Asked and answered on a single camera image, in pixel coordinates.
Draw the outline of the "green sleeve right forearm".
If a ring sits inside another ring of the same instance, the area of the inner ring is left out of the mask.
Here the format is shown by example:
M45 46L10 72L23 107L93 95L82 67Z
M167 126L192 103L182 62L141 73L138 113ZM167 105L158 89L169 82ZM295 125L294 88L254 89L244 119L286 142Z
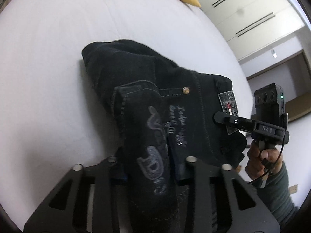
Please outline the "green sleeve right forearm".
M294 218L299 210L290 197L285 163L277 174L268 177L264 188L257 188L257 195L278 221L281 229Z

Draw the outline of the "person's right hand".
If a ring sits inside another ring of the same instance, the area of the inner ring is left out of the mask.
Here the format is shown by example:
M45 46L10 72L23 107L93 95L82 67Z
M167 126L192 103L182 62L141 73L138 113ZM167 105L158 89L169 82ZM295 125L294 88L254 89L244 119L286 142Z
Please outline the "person's right hand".
M276 148L260 150L256 142L253 140L250 144L250 149L247 153L248 163L245 167L245 171L248 176L255 180L265 173L264 165L262 161L268 160L274 165L272 168L272 174L277 174L283 165L283 156L279 154L279 150Z

